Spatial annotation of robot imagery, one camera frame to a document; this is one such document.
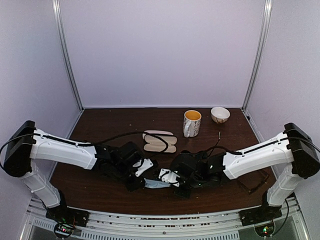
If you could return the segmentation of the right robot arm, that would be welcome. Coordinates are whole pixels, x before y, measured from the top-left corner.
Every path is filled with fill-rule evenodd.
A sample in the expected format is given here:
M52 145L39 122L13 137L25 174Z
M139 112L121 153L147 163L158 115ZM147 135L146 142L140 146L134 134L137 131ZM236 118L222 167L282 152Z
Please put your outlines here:
M284 131L262 143L237 151L227 148L208 156L181 152L171 163L170 183L178 188L178 195L188 198L192 189L217 187L229 180L277 164L285 164L276 183L265 193L263 205L256 210L259 220L268 220L301 180L320 170L320 161L311 137L296 124L285 124Z

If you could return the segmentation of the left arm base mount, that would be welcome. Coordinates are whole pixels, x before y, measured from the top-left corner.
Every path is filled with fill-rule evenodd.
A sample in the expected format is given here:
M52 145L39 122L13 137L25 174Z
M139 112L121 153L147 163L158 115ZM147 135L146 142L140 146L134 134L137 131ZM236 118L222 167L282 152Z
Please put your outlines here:
M70 208L67 206L64 194L59 191L60 203L56 207L49 208L44 203L45 217L56 222L53 233L59 240L69 238L76 227L86 227L90 213L86 210Z

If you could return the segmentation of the black sunglasses dark lenses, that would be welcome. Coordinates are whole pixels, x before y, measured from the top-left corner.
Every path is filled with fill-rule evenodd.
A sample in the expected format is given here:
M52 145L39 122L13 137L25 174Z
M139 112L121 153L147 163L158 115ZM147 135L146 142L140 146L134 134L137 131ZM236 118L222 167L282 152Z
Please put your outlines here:
M215 143L215 145L209 147L208 149L200 150L198 152L191 152L188 150L182 150L180 152L180 154L191 155L192 157L195 157L197 160L205 160L205 159L208 159L212 155L213 151L218 146L220 141L221 141L221 131L218 132L218 139L217 139L217 142Z

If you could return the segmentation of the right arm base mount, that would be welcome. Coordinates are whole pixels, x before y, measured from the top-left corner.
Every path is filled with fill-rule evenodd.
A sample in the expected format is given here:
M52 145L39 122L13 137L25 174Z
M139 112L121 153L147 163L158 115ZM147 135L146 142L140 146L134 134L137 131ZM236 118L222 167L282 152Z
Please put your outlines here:
M274 220L282 216L282 206L270 206L263 203L261 206L241 210L239 218L243 227L254 226L255 233L262 238L270 238L276 233Z

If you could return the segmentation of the blue cleaning cloth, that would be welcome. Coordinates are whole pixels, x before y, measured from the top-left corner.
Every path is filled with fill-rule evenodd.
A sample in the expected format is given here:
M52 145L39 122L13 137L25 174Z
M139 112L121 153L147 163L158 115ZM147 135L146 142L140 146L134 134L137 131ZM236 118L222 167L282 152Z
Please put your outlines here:
M163 181L144 178L144 187L147 189L164 189L174 187L175 185Z

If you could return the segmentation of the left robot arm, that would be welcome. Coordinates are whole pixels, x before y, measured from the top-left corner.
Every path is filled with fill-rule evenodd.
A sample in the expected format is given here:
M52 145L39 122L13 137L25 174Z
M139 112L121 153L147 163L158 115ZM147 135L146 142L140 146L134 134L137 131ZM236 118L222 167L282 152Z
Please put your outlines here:
M41 173L35 160L47 160L97 171L125 182L134 191L145 185L143 173L153 167L139 148L128 142L121 147L106 143L84 143L50 135L26 121L7 141L2 169L10 176L22 180L29 190L38 196L47 210L61 222L72 218L64 195Z

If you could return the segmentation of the black glasses case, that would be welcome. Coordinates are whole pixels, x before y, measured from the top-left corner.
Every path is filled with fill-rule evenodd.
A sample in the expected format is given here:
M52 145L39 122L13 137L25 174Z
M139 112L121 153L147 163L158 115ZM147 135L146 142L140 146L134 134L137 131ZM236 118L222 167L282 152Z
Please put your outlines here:
M175 153L177 151L175 144L177 143L178 138L174 136L172 132L163 130L146 130L146 132L156 135L162 140L149 134L143 133L142 138L146 142L143 147L145 151L155 153Z

